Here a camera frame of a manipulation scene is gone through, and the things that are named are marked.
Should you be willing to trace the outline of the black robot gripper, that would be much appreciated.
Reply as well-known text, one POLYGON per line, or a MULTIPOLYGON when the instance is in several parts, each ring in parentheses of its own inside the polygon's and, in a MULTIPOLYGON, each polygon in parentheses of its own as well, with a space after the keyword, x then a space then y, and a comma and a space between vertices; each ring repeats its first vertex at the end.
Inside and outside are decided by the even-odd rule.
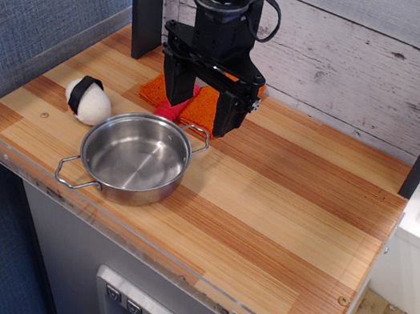
POLYGON ((196 0, 193 25, 166 22, 164 79, 171 105, 193 97, 199 78, 220 95, 216 104, 213 136, 224 137, 240 127, 247 112, 257 108, 259 87, 265 78, 250 59, 263 10, 258 6, 233 6, 213 0, 196 0))

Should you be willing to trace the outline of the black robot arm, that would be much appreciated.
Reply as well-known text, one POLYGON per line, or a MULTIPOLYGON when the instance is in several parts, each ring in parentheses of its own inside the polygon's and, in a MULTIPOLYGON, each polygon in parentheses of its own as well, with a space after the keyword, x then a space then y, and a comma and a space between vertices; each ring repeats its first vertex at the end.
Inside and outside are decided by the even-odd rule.
POLYGON ((275 0, 194 0, 195 24, 168 21, 164 49, 167 99, 171 105, 192 98, 197 79, 219 93, 213 134, 225 136, 240 127, 245 116, 259 107, 265 78, 250 59, 260 38, 264 4, 280 11, 275 0))

